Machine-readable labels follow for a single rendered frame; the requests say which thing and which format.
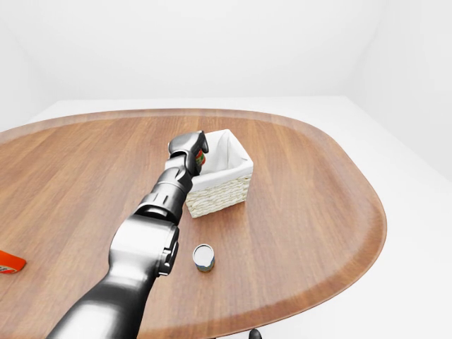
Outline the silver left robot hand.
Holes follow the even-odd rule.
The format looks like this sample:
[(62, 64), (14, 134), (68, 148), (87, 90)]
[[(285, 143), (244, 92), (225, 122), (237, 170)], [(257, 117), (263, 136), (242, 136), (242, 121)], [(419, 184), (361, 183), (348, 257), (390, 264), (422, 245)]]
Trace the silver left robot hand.
[(201, 173), (202, 167), (197, 166), (195, 160), (199, 150), (204, 154), (209, 152), (204, 131), (178, 135), (169, 142), (169, 159), (165, 163), (165, 170), (176, 170), (176, 182), (185, 187), (191, 186), (193, 177)]

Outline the orange printed food box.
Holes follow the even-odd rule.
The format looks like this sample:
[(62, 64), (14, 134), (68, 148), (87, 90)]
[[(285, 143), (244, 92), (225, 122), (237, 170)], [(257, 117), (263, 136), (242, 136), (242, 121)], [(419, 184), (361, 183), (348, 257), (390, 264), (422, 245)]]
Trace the orange printed food box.
[(0, 273), (17, 273), (25, 267), (26, 263), (27, 261), (25, 259), (0, 250)]

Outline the white-lined wicker basket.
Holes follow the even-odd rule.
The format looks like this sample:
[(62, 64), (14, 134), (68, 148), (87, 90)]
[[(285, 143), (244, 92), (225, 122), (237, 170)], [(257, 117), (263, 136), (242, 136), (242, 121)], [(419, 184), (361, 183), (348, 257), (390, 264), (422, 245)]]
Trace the white-lined wicker basket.
[(206, 134), (209, 152), (194, 177), (186, 205), (193, 218), (214, 213), (246, 200), (254, 163), (228, 130)]

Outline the tin with silver lid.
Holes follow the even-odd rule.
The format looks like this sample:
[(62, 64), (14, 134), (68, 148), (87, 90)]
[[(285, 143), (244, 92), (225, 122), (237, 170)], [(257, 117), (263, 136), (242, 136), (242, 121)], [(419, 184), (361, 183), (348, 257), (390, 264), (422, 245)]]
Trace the tin with silver lid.
[(210, 272), (215, 265), (215, 252), (209, 244), (199, 244), (192, 258), (196, 268), (203, 273)]

